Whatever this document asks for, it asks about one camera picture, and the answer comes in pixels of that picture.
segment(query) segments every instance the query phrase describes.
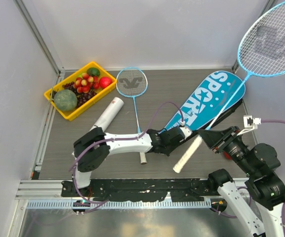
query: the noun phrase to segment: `wooden table surface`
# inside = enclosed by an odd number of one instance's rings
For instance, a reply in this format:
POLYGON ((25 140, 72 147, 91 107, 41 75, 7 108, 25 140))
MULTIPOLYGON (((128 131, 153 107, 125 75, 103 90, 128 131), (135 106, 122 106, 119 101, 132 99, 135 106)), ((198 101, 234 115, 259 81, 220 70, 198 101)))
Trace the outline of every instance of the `wooden table surface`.
MULTIPOLYGON (((151 117, 160 104, 165 101, 173 101, 182 105, 203 79, 215 71, 217 70, 145 71, 149 86, 145 94, 136 99, 141 130, 147 128, 151 117)), ((118 72, 112 71, 110 73, 116 77, 118 72)), ((124 106, 106 132, 113 134, 136 133, 137 125, 133 101, 131 98, 119 95, 116 89, 74 121, 67 121, 56 112, 44 155, 40 179, 71 179, 71 173, 68 172, 68 169, 74 161, 71 156, 73 143, 88 132, 114 97, 121 98, 124 101, 124 106)), ((175 112, 175 107, 165 106, 159 112, 151 128, 160 130, 175 112)), ((214 130, 226 129, 233 125, 243 128, 244 114, 244 107, 241 105, 214 130)), ((244 135, 243 141, 247 145, 254 145, 251 133, 244 135)), ((225 168, 234 178, 245 177, 245 174, 233 161, 225 159, 222 155, 214 154, 204 143, 185 165, 181 173, 175 173, 172 169, 173 166, 191 142, 192 140, 178 147, 169 157, 159 154, 146 154, 148 161, 146 165, 140 164, 139 153, 117 154, 107 157, 101 166, 92 173, 92 178, 207 178, 209 173, 220 168, 225 168)))

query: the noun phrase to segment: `blue badminton racket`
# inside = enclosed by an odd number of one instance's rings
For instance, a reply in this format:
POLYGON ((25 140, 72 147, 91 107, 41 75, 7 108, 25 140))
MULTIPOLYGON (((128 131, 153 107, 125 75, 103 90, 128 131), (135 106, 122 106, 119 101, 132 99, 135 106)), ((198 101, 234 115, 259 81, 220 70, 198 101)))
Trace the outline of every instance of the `blue badminton racket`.
MULTIPOLYGON (((247 75, 206 130, 211 129, 251 76, 268 78, 285 74, 285 2, 264 13, 246 32, 239 45, 238 63, 247 72, 247 75)), ((201 136, 197 136, 174 166, 175 172, 181 171, 202 141, 201 136)))
MULTIPOLYGON (((136 113, 136 120, 138 126, 138 133, 141 132, 138 120, 136 97, 146 92, 148 88, 148 80, 146 75, 139 68, 130 67, 122 69, 117 75, 116 83, 117 91, 120 95, 130 97, 133 99, 134 111, 136 113)), ((146 154, 140 152, 140 163, 146 164, 146 154)))

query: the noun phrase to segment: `yellow tray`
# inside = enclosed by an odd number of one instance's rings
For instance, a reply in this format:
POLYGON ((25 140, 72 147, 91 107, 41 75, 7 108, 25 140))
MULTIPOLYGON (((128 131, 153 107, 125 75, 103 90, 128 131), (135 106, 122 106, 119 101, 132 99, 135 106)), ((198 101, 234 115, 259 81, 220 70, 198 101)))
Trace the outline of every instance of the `yellow tray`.
MULTIPOLYGON (((64 117, 65 119, 67 119, 69 121, 74 120, 77 116, 79 116, 81 113, 83 113, 85 110, 87 110, 89 107, 91 107, 93 104, 95 104, 97 101, 99 101, 101 98, 103 98, 105 95, 107 95, 109 92, 111 92, 116 87, 116 79, 112 75, 110 75, 107 71, 105 71, 97 63, 90 62, 89 64, 87 64, 86 66, 82 67, 81 69, 79 69, 78 71, 76 71, 75 73, 70 75, 69 77, 65 78, 60 83, 56 84, 53 87, 53 91, 63 90, 64 88, 62 87, 62 85, 70 83, 70 82, 75 82, 76 78, 79 77, 80 74, 86 73, 87 70, 89 68, 92 68, 92 67, 97 68, 100 71, 99 79, 101 79, 101 77, 109 77, 109 78, 111 78, 113 80, 113 82, 109 86, 107 86, 105 89, 96 90, 97 94, 93 98, 88 100, 85 104, 83 104, 82 106, 78 107, 77 109, 74 109, 74 110, 71 110, 71 111, 61 111, 61 110, 59 110, 55 106, 54 102, 51 101, 51 104, 62 115, 62 117, 64 117)), ((45 96, 45 98, 48 101, 50 101, 51 88, 44 93, 44 96, 45 96)))

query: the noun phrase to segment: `racket handle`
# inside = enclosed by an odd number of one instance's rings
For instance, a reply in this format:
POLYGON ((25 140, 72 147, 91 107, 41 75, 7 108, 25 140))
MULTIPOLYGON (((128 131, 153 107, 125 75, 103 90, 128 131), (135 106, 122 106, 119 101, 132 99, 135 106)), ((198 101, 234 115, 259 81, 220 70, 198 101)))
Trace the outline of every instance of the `racket handle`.
POLYGON ((146 154, 143 153, 143 152, 140 152, 140 163, 141 164, 146 164, 147 163, 146 154))
POLYGON ((191 156, 194 154, 194 152, 198 149, 198 147, 201 145, 203 142, 203 139, 201 136, 198 136, 195 138, 193 143, 190 145, 190 147, 187 149, 187 151, 184 153, 182 158, 176 163, 176 165, 173 167, 173 170, 176 173, 181 172, 182 168, 184 165, 188 162, 188 160, 191 158, 191 156))

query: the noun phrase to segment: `green melon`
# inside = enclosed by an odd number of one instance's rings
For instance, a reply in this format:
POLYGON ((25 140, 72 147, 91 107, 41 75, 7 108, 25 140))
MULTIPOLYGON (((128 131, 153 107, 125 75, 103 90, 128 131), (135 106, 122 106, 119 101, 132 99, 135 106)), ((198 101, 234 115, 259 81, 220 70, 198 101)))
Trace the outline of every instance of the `green melon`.
POLYGON ((77 96, 70 90, 60 90, 54 96, 54 104, 61 111, 75 109, 77 103, 77 96))

